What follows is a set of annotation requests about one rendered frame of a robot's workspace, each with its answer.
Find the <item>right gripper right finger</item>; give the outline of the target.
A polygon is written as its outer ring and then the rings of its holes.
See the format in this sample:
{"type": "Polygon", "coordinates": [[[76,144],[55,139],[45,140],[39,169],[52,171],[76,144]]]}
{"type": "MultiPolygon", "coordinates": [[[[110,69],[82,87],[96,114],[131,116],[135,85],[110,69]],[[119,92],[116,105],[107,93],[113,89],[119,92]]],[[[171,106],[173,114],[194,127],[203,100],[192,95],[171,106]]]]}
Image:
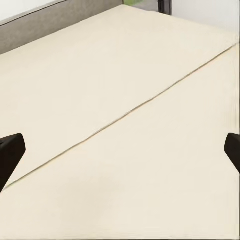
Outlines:
{"type": "Polygon", "coordinates": [[[240,135],[228,133],[224,151],[240,173],[240,135]]]}

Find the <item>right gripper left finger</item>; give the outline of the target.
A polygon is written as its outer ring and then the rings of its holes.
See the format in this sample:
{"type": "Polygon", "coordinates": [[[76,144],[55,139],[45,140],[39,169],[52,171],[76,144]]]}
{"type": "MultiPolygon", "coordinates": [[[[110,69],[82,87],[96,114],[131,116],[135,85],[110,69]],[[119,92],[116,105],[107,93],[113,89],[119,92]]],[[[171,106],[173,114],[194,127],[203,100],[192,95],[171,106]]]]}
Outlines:
{"type": "Polygon", "coordinates": [[[0,193],[26,152],[21,133],[0,138],[0,193]]]}

